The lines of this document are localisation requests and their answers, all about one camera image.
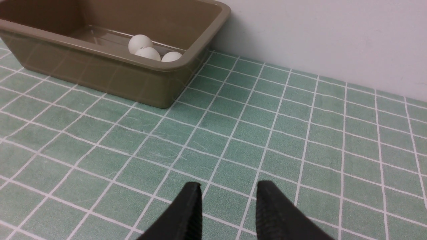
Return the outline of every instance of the green tile surface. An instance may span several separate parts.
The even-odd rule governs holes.
[[[214,52],[171,108],[132,106],[0,48],[1,239],[136,239],[188,181],[205,239],[256,239],[260,180],[333,238],[425,238],[425,102]]]

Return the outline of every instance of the ping pong ball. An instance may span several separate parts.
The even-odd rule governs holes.
[[[135,55],[160,61],[160,54],[152,47],[140,48],[138,51],[136,51]]]
[[[132,54],[144,47],[153,47],[153,42],[149,37],[142,34],[133,36],[128,44],[129,52]]]
[[[163,58],[162,58],[162,62],[168,62],[168,61],[176,61],[178,60],[180,57],[182,56],[182,54],[178,53],[178,52],[169,52],[166,53]]]

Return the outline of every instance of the white grid line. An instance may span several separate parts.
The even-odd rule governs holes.
[[[316,81],[316,86],[314,88],[314,95],[316,95],[316,91],[317,91],[317,86],[318,86],[319,82]],[[314,102],[315,102],[316,98],[313,97],[313,102],[311,103],[311,109],[310,109],[310,117],[308,119],[308,126],[307,126],[307,133],[305,135],[305,139],[304,139],[304,150],[302,153],[302,158],[301,158],[301,167],[299,170],[299,177],[298,177],[298,183],[296,186],[296,193],[295,193],[295,200],[294,200],[294,205],[296,206],[298,204],[298,196],[299,196],[299,190],[301,188],[301,180],[302,180],[302,171],[304,168],[304,162],[305,162],[305,154],[307,151],[307,145],[308,145],[308,136],[310,135],[310,126],[311,126],[311,118],[313,116],[313,110],[314,110]]]
[[[341,153],[341,196],[339,198],[338,240],[342,238],[342,205],[344,203],[344,158],[345,158],[345,114],[347,112],[347,83],[344,88],[344,118],[342,125],[342,153]]]
[[[411,134],[411,140],[412,140],[412,147],[414,148],[414,153],[415,153],[415,161],[417,163],[417,170],[418,170],[418,176],[420,178],[420,183],[421,183],[421,191],[423,193],[423,197],[424,197],[424,205],[425,208],[427,210],[427,198],[426,198],[426,192],[424,189],[424,182],[423,182],[423,178],[421,176],[421,168],[420,168],[420,163],[418,161],[418,154],[417,154],[417,147],[415,145],[415,140],[414,140],[414,135],[412,135],[412,126],[411,126],[411,120],[409,119],[409,114],[408,114],[408,106],[406,105],[406,98],[404,98],[405,100],[405,111],[406,111],[406,115],[408,118],[408,124],[409,124],[409,132]]]
[[[34,76],[33,76],[34,77]],[[357,90],[357,89],[356,89]],[[77,90],[76,90],[77,91]],[[83,91],[84,92],[84,91]],[[370,94],[372,94],[372,93],[370,93]],[[109,100],[109,99],[107,99],[107,100]],[[394,100],[394,99],[392,99],[392,100]],[[112,100],[113,101],[113,100]],[[394,100],[395,101],[395,100]],[[411,105],[411,104],[407,104],[407,105]],[[417,106],[417,105],[414,105],[414,106],[416,106],[416,107],[419,107],[419,106]],[[421,107],[422,108],[422,107]],[[138,108],[136,108],[136,109],[138,109]],[[143,111],[143,110],[142,110]],[[397,115],[397,116],[399,116],[399,115]],[[409,118],[409,115],[408,115],[408,118]],[[377,120],[378,121],[378,120]],[[417,120],[417,121],[419,121],[419,120]],[[378,126],[378,122],[377,122],[377,126]],[[393,129],[394,130],[394,129]],[[414,150],[415,151],[415,150]],[[415,153],[416,153],[416,151],[415,151]],[[366,158],[366,157],[364,157],[364,158]],[[226,159],[224,159],[225,161],[227,161]],[[370,159],[371,160],[371,159]],[[384,165],[387,165],[386,163],[383,163]],[[406,170],[407,171],[407,170]],[[247,231],[246,231],[247,232]]]
[[[285,95],[285,91],[286,91],[286,88],[287,88],[287,83],[289,81],[291,72],[292,72],[292,69],[290,70],[290,73],[287,76],[287,79],[286,79],[286,82],[285,82],[285,87],[283,88],[283,91],[282,91],[282,97],[280,99],[279,106],[277,107],[277,111],[276,111],[275,116],[274,116],[273,124],[271,126],[271,129],[270,129],[270,132],[269,132],[269,135],[268,135],[268,138],[267,138],[267,142],[266,142],[266,145],[264,147],[263,154],[261,156],[261,161],[260,161],[260,163],[258,165],[258,168],[256,169],[257,173],[255,174],[254,183],[252,184],[251,192],[249,194],[250,196],[253,196],[253,194],[255,192],[255,187],[257,186],[258,177],[260,175],[261,167],[263,165],[263,162],[264,162],[264,159],[265,159],[265,155],[267,153],[267,148],[268,148],[268,145],[270,143],[271,135],[273,134],[273,128],[274,128],[274,126],[276,124],[277,116],[278,116],[278,113],[280,111],[280,107],[282,105],[283,96]],[[245,211],[243,212],[242,220],[240,221],[240,229],[243,229],[243,225],[245,224],[246,216],[248,214],[249,206],[251,204],[251,201],[252,201],[251,198],[249,198],[248,201],[247,201],[247,203],[246,203]],[[240,229],[237,232],[236,240],[240,239],[240,235],[242,233],[242,231]]]
[[[386,203],[386,191],[385,191],[385,184],[384,184],[384,170],[383,170],[383,157],[381,153],[381,138],[380,138],[380,125],[378,123],[378,111],[377,111],[377,98],[374,97],[375,100],[375,119],[377,122],[377,136],[378,136],[378,152],[379,152],[379,159],[380,159],[380,173],[381,173],[381,189],[383,192],[383,209],[384,209],[384,227],[385,227],[385,233],[386,233],[386,240],[389,239],[389,227],[387,222],[387,203]]]

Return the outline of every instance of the plastic bin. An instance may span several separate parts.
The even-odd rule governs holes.
[[[27,69],[158,108],[169,107],[208,54],[230,8],[213,0],[0,0],[0,37]],[[149,36],[173,62],[128,52]]]

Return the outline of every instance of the grid square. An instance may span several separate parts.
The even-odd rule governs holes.
[[[423,239],[427,228],[396,217],[387,216],[390,239]]]
[[[0,143],[0,174],[10,178],[33,156],[33,153],[9,143]]]
[[[273,177],[265,173],[260,173],[258,177],[258,181],[262,181],[262,180],[272,181],[290,201],[293,201],[293,199],[295,199],[295,193],[297,188],[296,184],[290,181],[285,181],[283,179]],[[257,196],[257,186],[255,186],[255,191],[253,194],[253,197],[256,197],[256,196]]]
[[[228,161],[221,161],[212,179],[214,183],[250,194],[257,171]]]
[[[204,91],[210,94],[216,94],[221,87],[222,83],[213,79],[209,79],[202,76],[196,76],[190,83],[189,87],[200,91]]]
[[[353,89],[347,90],[347,101],[375,108],[375,96]]]
[[[41,113],[49,104],[31,99],[26,96],[21,96],[7,107],[4,108],[5,112],[15,116],[31,120],[39,113]]]
[[[387,145],[381,145],[383,162],[417,172],[415,154]]]
[[[150,197],[113,184],[94,212],[132,226]]]
[[[176,159],[181,149],[181,146],[149,137],[136,156],[169,166]]]
[[[152,163],[133,158],[117,178],[130,187],[153,193],[165,176],[167,169]]]
[[[383,166],[384,184],[401,191],[423,196],[418,174],[410,173],[390,166]]]
[[[187,182],[194,181],[197,180],[192,177],[172,171],[169,173],[166,180],[162,184],[161,188],[159,189],[159,192],[157,193],[157,196],[163,199],[173,201],[178,196],[179,192],[182,190],[182,188]],[[206,183],[201,182],[200,184],[200,189],[203,192],[206,187]]]
[[[140,132],[149,133],[157,125],[160,119],[161,117],[154,114],[132,109],[124,118],[122,118],[122,120],[120,120],[119,124]]]
[[[414,136],[414,142],[417,152],[427,155],[427,139]]]
[[[93,145],[91,144],[62,133],[47,145],[41,153],[69,164],[75,164],[92,147]]]
[[[252,106],[260,107],[274,112],[279,107],[279,103],[279,98],[268,96],[258,92],[253,92],[248,101],[248,104]]]
[[[301,187],[297,207],[308,217],[338,225],[339,198],[337,197]]]
[[[269,134],[270,130],[268,129],[261,128],[249,123],[239,122],[233,137],[259,146],[265,146]]]
[[[377,97],[377,107],[378,110],[406,117],[405,104],[401,102],[397,102],[383,97]]]
[[[13,183],[0,190],[0,219],[18,226],[40,203],[43,196]]]
[[[237,85],[243,88],[252,89],[255,82],[257,81],[256,77],[244,75],[241,73],[231,72],[228,76],[226,83]]]
[[[230,84],[224,84],[218,96],[245,103],[251,93],[250,90],[236,87]]]
[[[207,63],[217,67],[232,69],[235,62],[236,58],[223,54],[212,53]]]
[[[375,93],[374,89],[363,87],[363,86],[360,86],[360,85],[357,85],[357,84],[349,83],[349,84],[347,84],[347,87],[354,88],[354,89],[357,89],[357,90],[360,90],[360,91],[364,91],[364,92],[367,92],[367,93],[372,93],[372,94]]]
[[[391,93],[387,93],[387,92],[383,92],[383,91],[377,91],[377,95],[379,96],[383,96],[383,97],[388,97],[388,98],[392,98],[398,101],[405,101],[405,99],[402,96],[396,95],[396,94],[391,94]]]
[[[316,74],[312,74],[312,73],[307,73],[307,72],[303,72],[303,71],[299,71],[299,70],[294,70],[294,69],[292,69],[292,72],[300,74],[300,75],[312,77],[312,78],[317,78],[317,75]]]
[[[22,65],[18,62],[13,54],[9,54],[6,57],[0,59],[0,65],[11,68],[13,70],[19,70],[22,68]]]
[[[222,116],[213,112],[207,112],[199,126],[219,134],[230,136],[236,122],[237,120],[230,117]]]
[[[345,82],[343,81],[339,81],[330,77],[325,77],[325,76],[319,76],[319,79],[325,82],[330,82],[330,83],[334,83],[334,84],[338,84],[341,86],[345,86]]]
[[[350,117],[365,120],[371,123],[377,123],[377,117],[374,109],[365,108],[350,102],[346,105],[345,114]]]
[[[427,223],[427,210],[424,200],[414,196],[385,189],[387,212],[408,218],[423,224]]]
[[[381,142],[412,151],[411,135],[380,127]]]
[[[107,185],[106,180],[75,170],[53,192],[53,195],[77,206],[90,209]]]
[[[288,72],[272,67],[264,67],[260,78],[267,79],[273,82],[285,84],[288,79]]]
[[[376,183],[381,183],[380,164],[346,153],[344,172]]]
[[[256,64],[249,61],[238,60],[236,65],[234,66],[233,71],[258,77],[261,69],[262,69],[262,65],[260,64]]]
[[[264,156],[262,170],[292,181],[298,181],[301,161],[276,152],[267,151]]]
[[[84,215],[83,211],[48,199],[22,229],[46,239],[66,239]]]
[[[311,122],[342,130],[344,126],[344,117],[333,112],[313,108]]]
[[[342,226],[374,239],[385,239],[384,214],[351,202],[343,203]]]
[[[178,123],[170,119],[163,119],[153,134],[174,143],[184,145],[190,137],[194,127]]]
[[[203,217],[204,239],[229,239],[230,236],[234,237],[236,235],[237,228],[233,228],[231,226],[222,224],[207,217]]]
[[[378,140],[377,125],[353,118],[345,119],[345,131],[358,136]]]
[[[44,81],[28,92],[28,95],[48,102],[54,102],[67,91],[68,88]]]
[[[33,78],[21,73],[16,73],[0,82],[0,86],[23,93],[34,87],[34,85],[38,84],[39,82],[40,80],[37,78]]]
[[[378,111],[378,123],[389,128],[409,132],[408,119],[405,117]]]
[[[412,133],[427,138],[427,123],[411,120]]]
[[[162,202],[160,200],[154,199],[150,207],[145,212],[144,216],[141,218],[137,228],[146,231],[159,217],[164,211],[169,207],[168,203]]]
[[[91,237],[99,239],[125,239],[129,229],[112,222],[107,222],[94,215],[89,215],[83,225],[73,236],[73,240],[86,240]]]
[[[98,98],[80,91],[71,91],[63,96],[58,102],[58,105],[73,109],[75,111],[84,112]]]
[[[316,143],[307,143],[305,151],[305,160],[330,167],[335,170],[341,170],[342,153],[337,149],[319,145]]]
[[[258,80],[254,90],[276,97],[282,97],[284,88],[284,85],[260,79]]]
[[[87,111],[87,114],[110,122],[116,122],[128,110],[128,106],[101,99]]]
[[[218,68],[218,67],[214,67],[214,66],[210,66],[210,65],[205,65],[200,70],[199,75],[209,77],[212,79],[216,79],[219,81],[224,81],[227,78],[229,72],[230,71],[222,69],[222,68]]]
[[[146,137],[147,135],[144,133],[115,126],[100,144],[128,154],[133,154]]]
[[[311,107],[296,102],[282,100],[279,113],[287,116],[296,117],[308,121],[310,118]]]
[[[42,115],[38,116],[34,122],[53,129],[63,130],[79,116],[80,114],[69,111],[65,108],[51,106]]]
[[[26,122],[0,112],[0,123],[0,138],[3,138],[24,126]]]
[[[344,113],[344,101],[333,97],[316,94],[314,106],[324,110],[333,111],[336,113]]]
[[[57,134],[57,132],[48,130],[44,127],[29,124],[8,139],[33,150],[39,150]]]
[[[327,168],[318,167],[313,164],[304,164],[301,184],[340,194],[341,174]]]
[[[78,167],[97,175],[113,179],[128,160],[128,156],[97,147],[86,155]]]
[[[239,225],[246,208],[247,197],[228,190],[210,186],[203,199],[206,214]]]
[[[167,117],[191,125],[197,125],[204,113],[204,110],[177,102],[170,108]]]
[[[346,134],[345,150],[370,159],[379,160],[378,144],[367,139]]]
[[[344,99],[345,88],[325,82],[318,82],[316,92]]]
[[[274,124],[274,130],[285,132],[300,138],[305,138],[307,135],[308,123],[301,120],[278,115],[276,123]]]
[[[383,209],[383,190],[380,185],[344,176],[344,197],[376,209]]]
[[[268,147],[292,157],[302,158],[304,143],[305,141],[302,139],[291,137],[279,132],[273,132]]]
[[[173,168],[209,180],[217,162],[218,158],[216,157],[184,149]]]
[[[188,146],[202,152],[220,156],[227,143],[227,138],[197,129],[191,137]]]
[[[316,80],[308,78],[306,76],[291,73],[291,76],[289,77],[288,81],[288,86],[302,88],[314,92],[314,89],[316,88]]]
[[[231,139],[224,158],[258,168],[264,149]]]
[[[303,91],[297,88],[286,88],[284,99],[289,99],[292,101],[300,102],[306,105],[311,105],[313,103],[313,93]]]
[[[83,116],[66,129],[76,137],[96,143],[111,128],[111,123]]]
[[[311,125],[308,139],[332,147],[342,148],[342,132],[330,128]]]
[[[207,108],[212,102],[212,99],[214,99],[214,95],[187,88],[179,97],[178,101],[188,103],[199,108]]]
[[[217,97],[209,110],[224,114],[230,117],[238,118],[244,105],[239,102],[231,101],[225,98]]]
[[[69,167],[37,156],[15,180],[25,185],[49,193],[70,170]]]
[[[6,89],[0,88],[0,108],[4,105],[8,104],[14,98],[16,98],[19,94],[8,91]]]
[[[255,227],[256,207],[257,207],[256,201],[251,200],[251,203],[249,204],[248,213],[246,215],[246,219],[245,219],[245,222],[243,224],[244,228],[249,229],[249,230],[254,231],[254,232],[257,231],[256,227]]]

